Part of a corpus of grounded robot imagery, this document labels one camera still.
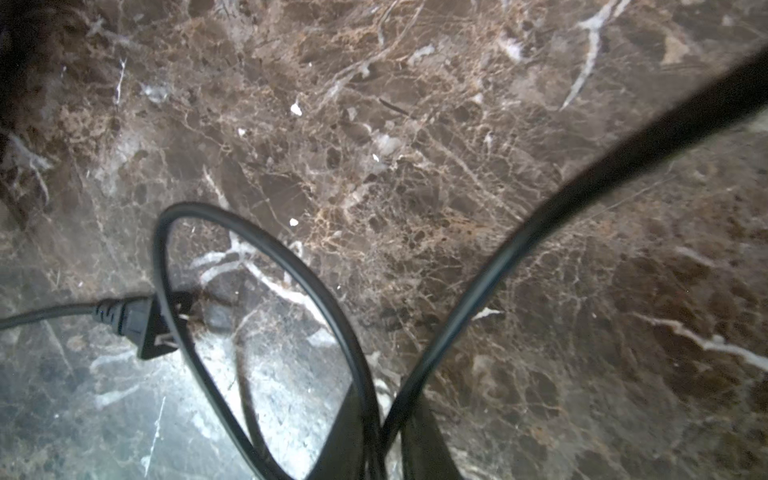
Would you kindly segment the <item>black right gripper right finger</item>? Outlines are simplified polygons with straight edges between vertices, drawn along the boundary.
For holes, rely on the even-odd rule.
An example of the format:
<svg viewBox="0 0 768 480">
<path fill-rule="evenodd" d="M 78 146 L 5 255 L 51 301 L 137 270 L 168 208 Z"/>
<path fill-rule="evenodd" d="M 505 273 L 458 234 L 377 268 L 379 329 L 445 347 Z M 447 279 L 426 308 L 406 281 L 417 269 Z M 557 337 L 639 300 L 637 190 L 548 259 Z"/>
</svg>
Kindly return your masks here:
<svg viewBox="0 0 768 480">
<path fill-rule="evenodd" d="M 405 480 L 462 479 L 423 395 L 401 429 L 401 453 Z"/>
</svg>

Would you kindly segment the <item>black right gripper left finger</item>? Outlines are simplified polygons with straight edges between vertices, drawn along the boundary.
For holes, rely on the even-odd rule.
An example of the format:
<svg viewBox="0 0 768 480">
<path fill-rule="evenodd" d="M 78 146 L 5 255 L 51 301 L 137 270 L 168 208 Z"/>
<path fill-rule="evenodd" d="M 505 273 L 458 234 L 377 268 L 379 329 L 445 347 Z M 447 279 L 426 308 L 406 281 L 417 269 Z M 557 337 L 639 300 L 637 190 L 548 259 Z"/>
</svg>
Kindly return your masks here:
<svg viewBox="0 0 768 480">
<path fill-rule="evenodd" d="M 354 386 L 350 386 L 329 436 L 307 478 L 309 480 L 364 479 L 364 430 Z"/>
</svg>

